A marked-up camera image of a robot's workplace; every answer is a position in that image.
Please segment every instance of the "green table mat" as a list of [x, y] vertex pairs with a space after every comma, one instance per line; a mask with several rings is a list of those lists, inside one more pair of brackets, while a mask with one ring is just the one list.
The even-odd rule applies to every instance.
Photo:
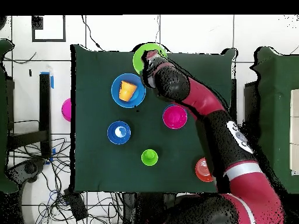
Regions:
[[299, 193], [299, 176], [290, 170], [290, 100], [291, 90], [299, 89], [299, 56], [262, 47], [253, 69], [259, 78], [259, 145], [287, 191]]
[[[223, 55], [168, 55], [230, 105], [235, 49]], [[213, 183], [202, 182], [195, 175], [196, 162], [204, 153], [190, 114], [183, 128], [172, 130], [162, 121], [168, 103], [157, 99], [151, 90], [147, 89], [144, 101], [136, 108], [122, 108], [112, 99], [113, 81], [123, 73], [137, 74], [132, 58], [133, 52], [94, 52], [79, 45], [72, 48], [72, 66], [76, 67], [72, 75], [76, 84], [75, 190], [214, 192]], [[118, 120], [131, 128], [131, 138], [124, 145], [115, 145], [107, 138], [108, 126]], [[141, 161], [142, 152], [149, 148], [159, 156], [152, 167]]]
[[0, 39], [0, 191], [15, 193], [19, 190], [16, 183], [9, 180], [5, 175], [7, 168], [7, 136], [8, 136], [8, 108], [6, 95], [6, 77], [3, 59], [4, 55], [12, 50], [14, 45], [5, 39]]

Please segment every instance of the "orange-red cup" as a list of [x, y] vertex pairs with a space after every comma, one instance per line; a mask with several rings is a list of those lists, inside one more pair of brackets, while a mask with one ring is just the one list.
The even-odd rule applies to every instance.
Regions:
[[120, 84], [119, 99], [128, 102], [132, 98], [136, 88], [136, 85], [123, 80]]
[[206, 158], [201, 158], [195, 166], [196, 176], [203, 182], [212, 182], [213, 178], [208, 170]]

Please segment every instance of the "small green cup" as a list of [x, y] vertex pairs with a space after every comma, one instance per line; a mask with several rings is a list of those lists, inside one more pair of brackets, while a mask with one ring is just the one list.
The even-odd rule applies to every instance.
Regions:
[[145, 165], [153, 166], [158, 161], [158, 154], [153, 149], [147, 149], [143, 151], [141, 160]]

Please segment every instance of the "pink cup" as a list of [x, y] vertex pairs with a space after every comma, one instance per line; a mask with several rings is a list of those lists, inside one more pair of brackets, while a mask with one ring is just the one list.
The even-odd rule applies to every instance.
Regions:
[[177, 105], [168, 106], [163, 112], [163, 122], [170, 129], [182, 128], [187, 122], [187, 111]]
[[72, 109], [71, 98], [69, 98], [65, 102], [63, 102], [61, 108], [63, 117], [69, 122], [71, 122], [71, 112], [72, 112], [71, 109]]

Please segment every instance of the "green bowl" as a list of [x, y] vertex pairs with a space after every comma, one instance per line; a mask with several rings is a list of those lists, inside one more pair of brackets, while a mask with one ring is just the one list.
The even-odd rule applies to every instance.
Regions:
[[160, 56], [167, 58], [166, 50], [163, 48], [162, 45], [157, 43], [143, 44], [141, 47], [137, 49], [137, 51], [133, 55], [133, 67], [138, 74], [140, 74], [140, 71], [142, 71], [144, 68], [144, 64], [141, 59], [143, 53], [145, 51], [153, 51], [153, 50], [157, 50]]

